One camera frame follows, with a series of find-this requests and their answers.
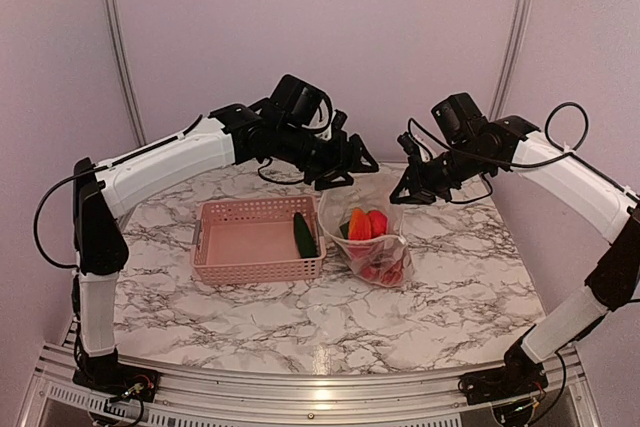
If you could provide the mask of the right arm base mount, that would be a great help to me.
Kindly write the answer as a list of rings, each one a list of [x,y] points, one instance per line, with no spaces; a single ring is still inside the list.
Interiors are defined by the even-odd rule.
[[[524,363],[504,365],[463,374],[458,381],[458,390],[465,396],[468,405],[502,401],[536,391],[549,385],[541,364]]]

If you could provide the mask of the red round fruit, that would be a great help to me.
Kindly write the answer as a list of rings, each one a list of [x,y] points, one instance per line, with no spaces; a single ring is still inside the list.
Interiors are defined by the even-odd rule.
[[[377,238],[388,233],[388,217],[379,210],[371,210],[367,213],[370,222],[371,237]]]

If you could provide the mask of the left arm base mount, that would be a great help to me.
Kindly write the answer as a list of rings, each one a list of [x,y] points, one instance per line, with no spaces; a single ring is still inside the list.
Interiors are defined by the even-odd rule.
[[[160,380],[159,372],[121,363],[117,350],[91,357],[81,344],[77,344],[74,348],[74,360],[76,370],[73,382],[76,385],[118,397],[136,384],[141,384],[142,390],[139,395],[142,400],[154,400]]]

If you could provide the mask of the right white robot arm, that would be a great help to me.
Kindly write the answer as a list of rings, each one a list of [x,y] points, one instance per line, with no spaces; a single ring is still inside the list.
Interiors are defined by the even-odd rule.
[[[513,172],[543,188],[588,222],[609,248],[584,284],[527,330],[504,354],[502,366],[464,374],[459,389],[471,404],[529,392],[545,385],[543,363],[591,333],[604,318],[633,302],[639,284],[639,198],[552,141],[545,129],[518,117],[434,115],[445,139],[437,157],[424,160],[411,132],[398,142],[408,166],[392,191],[394,204],[449,202],[452,190],[474,176]]]

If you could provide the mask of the green cucumber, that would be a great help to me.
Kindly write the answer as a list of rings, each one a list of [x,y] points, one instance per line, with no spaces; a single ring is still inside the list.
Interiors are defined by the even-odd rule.
[[[318,256],[313,234],[304,216],[296,212],[293,216],[293,233],[298,253],[301,258],[315,258]]]

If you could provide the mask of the clear dotted zip top bag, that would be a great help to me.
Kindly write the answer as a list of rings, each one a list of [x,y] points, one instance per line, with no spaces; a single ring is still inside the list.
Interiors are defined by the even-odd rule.
[[[389,201],[389,196],[397,183],[398,177],[393,174],[366,174],[356,178],[351,186],[327,190],[321,196],[318,213],[319,225],[327,238],[335,244],[341,259],[359,279],[361,278],[354,272],[354,259],[363,252],[366,246],[378,243],[402,243],[405,245],[410,257],[411,274],[403,283],[410,281],[413,277],[414,266],[409,251],[409,242],[402,234],[404,211],[401,206],[393,205]],[[339,227],[342,223],[349,221],[354,208],[361,208],[366,213],[371,210],[383,212],[388,217],[388,233],[366,241],[344,239],[340,234]]]

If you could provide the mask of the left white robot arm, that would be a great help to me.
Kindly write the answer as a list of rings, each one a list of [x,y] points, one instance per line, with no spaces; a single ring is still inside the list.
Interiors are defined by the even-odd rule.
[[[348,135],[345,113],[311,129],[285,121],[267,100],[232,104],[199,117],[183,131],[97,164],[74,167],[74,245],[79,271],[80,342],[91,357],[86,373],[106,392],[125,385],[126,370],[109,355],[115,288],[129,250],[118,219],[148,198],[202,173],[250,160],[293,165],[303,181],[322,191],[353,184],[356,173],[379,166],[359,135]]]

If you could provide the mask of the green avocado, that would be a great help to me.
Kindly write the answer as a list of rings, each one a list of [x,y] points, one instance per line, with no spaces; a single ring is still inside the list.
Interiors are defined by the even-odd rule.
[[[353,239],[353,229],[351,227],[351,221],[346,221],[342,223],[339,227],[340,234],[346,240]]]

